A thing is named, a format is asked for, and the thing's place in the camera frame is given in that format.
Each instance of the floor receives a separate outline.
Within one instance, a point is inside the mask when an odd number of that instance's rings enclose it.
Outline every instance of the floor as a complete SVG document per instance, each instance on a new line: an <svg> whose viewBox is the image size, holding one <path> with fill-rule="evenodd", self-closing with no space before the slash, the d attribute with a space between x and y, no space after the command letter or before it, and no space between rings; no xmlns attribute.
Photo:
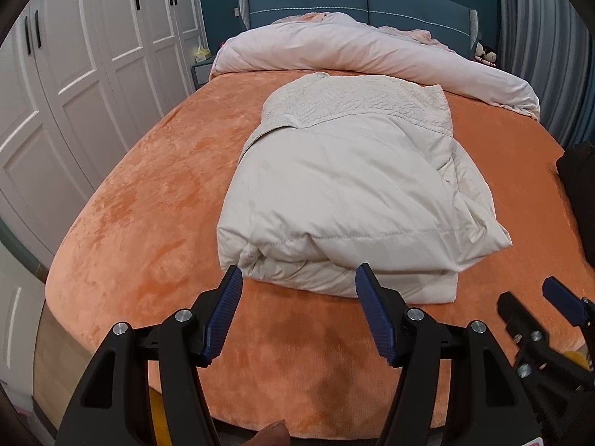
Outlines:
<svg viewBox="0 0 595 446"><path fill-rule="evenodd" d="M35 364L33 366L33 399L41 409L39 415L48 429L57 430L70 397L78 384L91 354L62 328L47 306L41 315ZM239 446L248 441L254 431L215 421L222 446ZM435 432L428 446L440 444ZM292 439L292 446L373 446L375 439L362 441L325 441L322 439Z"/></svg>

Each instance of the striped curtain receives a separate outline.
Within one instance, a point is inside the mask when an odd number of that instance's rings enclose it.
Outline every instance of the striped curtain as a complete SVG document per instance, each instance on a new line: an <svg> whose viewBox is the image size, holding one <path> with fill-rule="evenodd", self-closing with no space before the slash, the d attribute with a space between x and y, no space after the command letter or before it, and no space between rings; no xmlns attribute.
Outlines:
<svg viewBox="0 0 595 446"><path fill-rule="evenodd" d="M562 147L595 130L593 39L568 0L501 0L498 67L528 81Z"/></svg>

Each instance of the white label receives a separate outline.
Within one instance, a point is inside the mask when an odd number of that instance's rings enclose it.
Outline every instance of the white label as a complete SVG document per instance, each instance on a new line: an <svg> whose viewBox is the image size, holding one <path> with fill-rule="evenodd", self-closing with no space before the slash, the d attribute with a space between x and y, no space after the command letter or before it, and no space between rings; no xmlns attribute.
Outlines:
<svg viewBox="0 0 595 446"><path fill-rule="evenodd" d="M527 444L524 444L523 446L543 446L543 439L533 439L533 441L529 441Z"/></svg>

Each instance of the blue gripper pad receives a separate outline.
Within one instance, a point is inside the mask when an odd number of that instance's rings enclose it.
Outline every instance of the blue gripper pad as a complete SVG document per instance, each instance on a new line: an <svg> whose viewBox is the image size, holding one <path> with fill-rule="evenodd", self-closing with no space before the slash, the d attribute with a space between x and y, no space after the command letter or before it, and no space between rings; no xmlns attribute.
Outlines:
<svg viewBox="0 0 595 446"><path fill-rule="evenodd" d="M242 271L236 268L224 284L224 290L205 327L205 348L202 355L209 362L221 354L241 296Z"/></svg>
<svg viewBox="0 0 595 446"><path fill-rule="evenodd" d="M541 288L543 296L569 321L573 327L585 325L587 309L583 301L555 277L548 277Z"/></svg>
<svg viewBox="0 0 595 446"><path fill-rule="evenodd" d="M364 265L358 266L355 272L355 291L364 309L364 315L372 337L374 337L378 353L392 366L398 356L395 329L380 299L379 293L382 293L382 290L377 290L377 288L380 289L380 285L376 281L376 277L374 275L369 277Z"/></svg>

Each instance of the folded white comforter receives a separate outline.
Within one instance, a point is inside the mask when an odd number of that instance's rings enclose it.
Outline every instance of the folded white comforter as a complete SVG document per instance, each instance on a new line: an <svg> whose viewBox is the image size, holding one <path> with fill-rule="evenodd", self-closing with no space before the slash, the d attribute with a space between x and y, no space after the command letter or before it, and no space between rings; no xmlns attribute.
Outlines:
<svg viewBox="0 0 595 446"><path fill-rule="evenodd" d="M219 70L229 62L218 61ZM355 269L367 262L410 303L453 301L458 272L511 240L452 135L439 85L318 72L283 86L266 101L225 197L221 267L355 297Z"/></svg>
<svg viewBox="0 0 595 446"><path fill-rule="evenodd" d="M483 100L539 120L539 99L525 80L456 53L357 22L344 13L322 21L262 26L227 40L211 77L259 70L342 70L398 77Z"/></svg>

